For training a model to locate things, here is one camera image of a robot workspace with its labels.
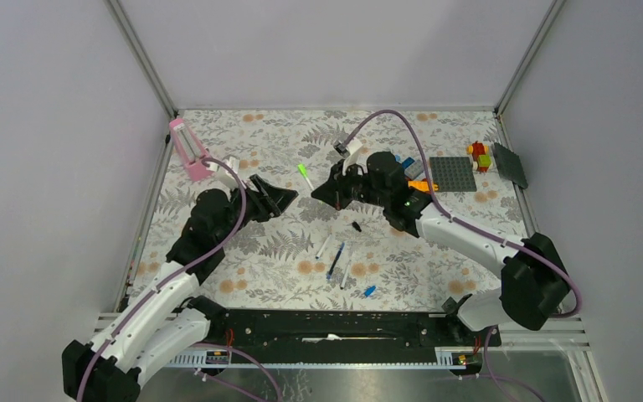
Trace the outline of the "white pen green tip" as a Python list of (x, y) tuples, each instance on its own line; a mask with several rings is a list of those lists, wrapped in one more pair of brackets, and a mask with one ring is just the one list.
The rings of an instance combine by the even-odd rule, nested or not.
[(307, 186), (309, 187), (310, 191), (313, 192), (315, 187), (314, 187), (314, 185), (313, 185), (313, 183), (312, 183), (312, 181), (311, 181), (311, 179), (309, 177), (309, 174), (308, 174), (308, 172), (306, 170), (306, 166), (304, 164), (300, 163), (300, 164), (297, 165), (297, 168), (298, 168), (298, 171), (301, 174), (301, 176), (304, 178), (304, 180), (305, 180)]

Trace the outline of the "white pen dark tip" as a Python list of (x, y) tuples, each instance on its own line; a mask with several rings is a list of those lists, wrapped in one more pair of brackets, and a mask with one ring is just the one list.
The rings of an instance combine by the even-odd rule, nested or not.
[(342, 272), (343, 273), (342, 280), (341, 280), (340, 285), (339, 285), (341, 290), (343, 290), (345, 288), (345, 286), (346, 286), (347, 278), (349, 276), (349, 271), (351, 270), (351, 266), (352, 266), (352, 261), (349, 260), (347, 262), (347, 264), (345, 265), (344, 270)]

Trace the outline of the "blue pen cap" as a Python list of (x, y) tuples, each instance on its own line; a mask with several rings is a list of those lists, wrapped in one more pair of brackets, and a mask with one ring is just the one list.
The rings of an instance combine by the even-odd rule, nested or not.
[(370, 286), (370, 287), (368, 287), (368, 288), (364, 291), (363, 296), (364, 296), (364, 297), (370, 297), (370, 296), (371, 296), (371, 295), (376, 291), (376, 289), (377, 289), (377, 287), (376, 287), (376, 286)]

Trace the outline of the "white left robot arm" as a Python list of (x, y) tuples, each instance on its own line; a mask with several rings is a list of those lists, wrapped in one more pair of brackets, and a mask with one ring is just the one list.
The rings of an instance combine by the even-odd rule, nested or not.
[(62, 353), (64, 392), (76, 401), (135, 401), (156, 372), (195, 342), (221, 341), (221, 307), (206, 301), (166, 318), (212, 274), (224, 245), (249, 222), (283, 214), (295, 190), (275, 187), (257, 175), (250, 186), (211, 188), (197, 197), (181, 236), (149, 285), (113, 323), (87, 343), (72, 341)]

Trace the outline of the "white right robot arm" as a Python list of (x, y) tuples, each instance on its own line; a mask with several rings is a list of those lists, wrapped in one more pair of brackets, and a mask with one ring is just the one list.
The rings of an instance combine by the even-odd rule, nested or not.
[(390, 152), (375, 152), (366, 167), (337, 162), (311, 196), (336, 209), (353, 201), (376, 205), (396, 230), (451, 248), (497, 275), (497, 289), (472, 294), (454, 307), (454, 317), (446, 323), (454, 343), (466, 345), (480, 330), (505, 322), (538, 331), (570, 290), (563, 263), (547, 236), (501, 234), (439, 210), (431, 193), (408, 185)]

